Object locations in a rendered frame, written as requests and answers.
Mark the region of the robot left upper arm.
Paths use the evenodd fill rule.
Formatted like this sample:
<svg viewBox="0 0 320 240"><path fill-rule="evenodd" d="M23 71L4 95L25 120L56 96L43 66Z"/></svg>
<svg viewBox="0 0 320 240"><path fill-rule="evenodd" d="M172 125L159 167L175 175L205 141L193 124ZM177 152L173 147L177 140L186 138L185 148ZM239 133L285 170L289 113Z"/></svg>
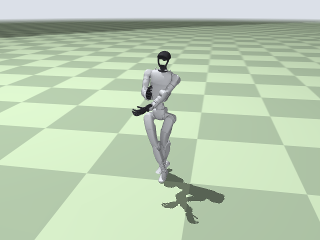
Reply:
<svg viewBox="0 0 320 240"><path fill-rule="evenodd" d="M180 82L180 77L177 74L172 73L171 82L167 85L165 90L162 89L159 91L159 95L162 97L162 95L166 92L169 94Z"/></svg>

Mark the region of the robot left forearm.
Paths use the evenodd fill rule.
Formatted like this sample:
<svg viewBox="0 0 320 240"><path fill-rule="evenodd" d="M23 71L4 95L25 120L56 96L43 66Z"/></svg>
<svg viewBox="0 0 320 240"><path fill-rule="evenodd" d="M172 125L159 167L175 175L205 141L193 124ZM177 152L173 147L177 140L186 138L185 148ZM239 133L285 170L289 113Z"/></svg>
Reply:
<svg viewBox="0 0 320 240"><path fill-rule="evenodd" d="M162 97L161 96L157 96L156 99L152 103L150 103L152 105L152 107L149 108L149 111L152 111L153 109L155 109L160 103L162 103L166 99L167 96L168 96L167 92L165 92L162 95Z"/></svg>

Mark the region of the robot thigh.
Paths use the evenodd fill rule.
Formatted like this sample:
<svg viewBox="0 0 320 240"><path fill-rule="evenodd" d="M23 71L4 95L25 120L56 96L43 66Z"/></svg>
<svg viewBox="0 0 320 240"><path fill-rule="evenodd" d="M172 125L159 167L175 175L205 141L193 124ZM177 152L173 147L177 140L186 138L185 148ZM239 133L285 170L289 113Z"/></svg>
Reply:
<svg viewBox="0 0 320 240"><path fill-rule="evenodd" d="M147 136L152 147L156 147L157 150L161 149L161 142L157 139L156 125L154 123L153 112L147 112L144 117L144 125Z"/></svg>
<svg viewBox="0 0 320 240"><path fill-rule="evenodd" d="M167 145L169 141L170 134L172 132L173 124L176 122L177 117L169 112L165 113L165 119L160 131L160 144L163 148Z"/></svg>

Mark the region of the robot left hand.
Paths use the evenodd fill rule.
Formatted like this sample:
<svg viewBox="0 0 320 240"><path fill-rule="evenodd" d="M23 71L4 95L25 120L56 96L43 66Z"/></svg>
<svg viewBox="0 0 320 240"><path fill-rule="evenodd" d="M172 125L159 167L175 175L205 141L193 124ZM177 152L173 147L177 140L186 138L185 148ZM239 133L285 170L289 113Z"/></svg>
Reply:
<svg viewBox="0 0 320 240"><path fill-rule="evenodd" d="M150 111L149 108L151 108L151 107L152 107L152 104L146 105L145 107L137 106L137 108L140 108L140 109L138 109L138 110L133 109L132 113L133 113L134 116L140 116L140 115L143 115L146 112L149 112Z"/></svg>

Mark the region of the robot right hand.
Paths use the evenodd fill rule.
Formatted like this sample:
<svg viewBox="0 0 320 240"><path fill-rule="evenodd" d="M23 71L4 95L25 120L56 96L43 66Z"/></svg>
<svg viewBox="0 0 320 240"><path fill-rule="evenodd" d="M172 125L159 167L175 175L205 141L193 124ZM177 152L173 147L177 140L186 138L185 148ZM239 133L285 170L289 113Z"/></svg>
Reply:
<svg viewBox="0 0 320 240"><path fill-rule="evenodd" d="M148 100L151 100L151 97L152 97L152 93L151 93L151 90L152 89L152 85L150 85L148 88L147 88L147 90L146 90L146 94L145 94L145 96L146 96L146 98L148 99Z"/></svg>

